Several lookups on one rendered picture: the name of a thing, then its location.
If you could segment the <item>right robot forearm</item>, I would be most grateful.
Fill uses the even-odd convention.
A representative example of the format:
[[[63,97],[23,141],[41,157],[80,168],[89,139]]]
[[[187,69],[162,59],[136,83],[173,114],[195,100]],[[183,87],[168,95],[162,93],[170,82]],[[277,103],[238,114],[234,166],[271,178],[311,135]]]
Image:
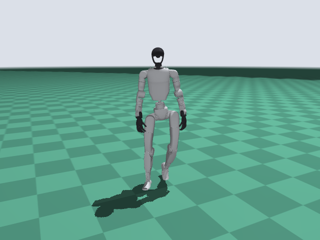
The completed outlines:
[[[136,117],[139,116],[139,112],[142,112],[142,105],[143,105],[143,99],[138,98],[138,96],[139,96],[139,91],[137,92],[137,95],[136,95],[136,105],[135,105],[135,116]]]

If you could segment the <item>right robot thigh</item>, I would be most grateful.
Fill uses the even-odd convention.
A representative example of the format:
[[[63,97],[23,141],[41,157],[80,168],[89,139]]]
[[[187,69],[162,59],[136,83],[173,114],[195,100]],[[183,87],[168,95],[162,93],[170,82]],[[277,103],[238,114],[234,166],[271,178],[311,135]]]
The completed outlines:
[[[155,113],[146,116],[144,124],[144,151],[149,152],[150,157],[154,155],[155,149],[153,148],[153,136],[155,129]]]

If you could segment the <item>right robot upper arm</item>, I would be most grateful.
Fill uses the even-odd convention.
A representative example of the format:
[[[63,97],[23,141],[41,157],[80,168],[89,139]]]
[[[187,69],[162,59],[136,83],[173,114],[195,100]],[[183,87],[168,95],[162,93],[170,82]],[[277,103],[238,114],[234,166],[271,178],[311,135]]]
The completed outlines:
[[[147,78],[147,73],[148,73],[148,70],[142,70],[140,73],[139,73],[139,79],[138,79],[138,98],[145,98],[145,93],[144,92],[144,88],[145,88],[145,79]]]

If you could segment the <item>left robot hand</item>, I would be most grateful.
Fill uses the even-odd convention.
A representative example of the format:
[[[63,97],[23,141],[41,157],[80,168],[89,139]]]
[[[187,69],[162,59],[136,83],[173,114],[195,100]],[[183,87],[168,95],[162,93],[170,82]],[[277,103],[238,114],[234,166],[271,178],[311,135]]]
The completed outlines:
[[[180,131],[182,131],[183,129],[185,129],[186,128],[186,126],[187,126],[187,119],[186,119],[186,114],[184,115],[184,111],[183,110],[181,110],[180,111],[180,116],[182,117],[181,118],[181,123],[180,123],[180,125],[179,125],[179,127],[182,125],[182,127],[181,127],[181,129],[179,129]]]

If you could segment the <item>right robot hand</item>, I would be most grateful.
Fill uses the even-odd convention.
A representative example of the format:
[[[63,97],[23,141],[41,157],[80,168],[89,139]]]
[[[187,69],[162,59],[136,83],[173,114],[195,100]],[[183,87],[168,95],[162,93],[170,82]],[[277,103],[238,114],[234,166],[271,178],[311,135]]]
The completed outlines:
[[[144,130],[143,125],[145,127],[147,127],[147,126],[143,123],[142,117],[143,117],[142,112],[140,111],[139,116],[136,116],[136,119],[137,119],[136,120],[136,129],[138,132],[144,133],[144,132],[146,132],[146,130]]]

